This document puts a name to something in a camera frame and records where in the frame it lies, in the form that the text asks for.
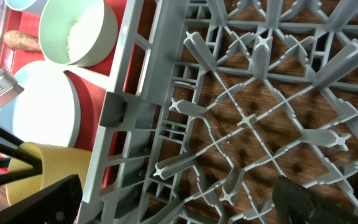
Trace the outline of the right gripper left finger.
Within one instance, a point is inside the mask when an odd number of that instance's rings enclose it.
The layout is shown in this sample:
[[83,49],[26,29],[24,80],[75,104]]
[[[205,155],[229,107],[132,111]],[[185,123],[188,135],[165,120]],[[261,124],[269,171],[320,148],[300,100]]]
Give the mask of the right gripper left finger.
[[83,190],[72,174],[0,211],[0,224],[73,223]]

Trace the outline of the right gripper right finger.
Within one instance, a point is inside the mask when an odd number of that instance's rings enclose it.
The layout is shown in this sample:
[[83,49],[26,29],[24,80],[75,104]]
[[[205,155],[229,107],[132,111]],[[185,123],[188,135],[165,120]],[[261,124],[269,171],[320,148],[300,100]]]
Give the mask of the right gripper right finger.
[[285,176],[276,178],[272,200],[283,224],[358,224],[358,216]]

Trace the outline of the yellow plastic cup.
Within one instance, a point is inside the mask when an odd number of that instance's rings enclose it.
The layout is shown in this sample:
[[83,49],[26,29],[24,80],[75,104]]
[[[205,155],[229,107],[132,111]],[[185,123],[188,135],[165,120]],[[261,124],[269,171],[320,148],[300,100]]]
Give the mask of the yellow plastic cup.
[[34,142],[25,142],[20,145],[20,149],[42,161],[42,173],[6,184],[9,205],[14,205],[72,174],[79,175],[81,186],[85,186],[90,151]]

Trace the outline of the mint green bowl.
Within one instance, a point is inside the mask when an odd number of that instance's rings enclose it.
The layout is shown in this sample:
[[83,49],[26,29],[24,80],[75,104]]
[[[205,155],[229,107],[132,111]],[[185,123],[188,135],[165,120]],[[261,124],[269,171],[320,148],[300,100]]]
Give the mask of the mint green bowl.
[[[76,21],[84,23],[82,48],[80,56],[71,61],[67,37]],[[40,17],[39,44],[45,60],[89,67],[111,53],[117,33],[117,17],[105,0],[49,0]]]

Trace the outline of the light blue bowl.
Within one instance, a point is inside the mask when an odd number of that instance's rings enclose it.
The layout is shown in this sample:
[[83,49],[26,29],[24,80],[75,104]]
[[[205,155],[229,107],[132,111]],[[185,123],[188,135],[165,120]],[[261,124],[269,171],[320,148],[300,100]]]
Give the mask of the light blue bowl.
[[5,0],[12,10],[26,12],[35,16],[41,16],[48,0]]

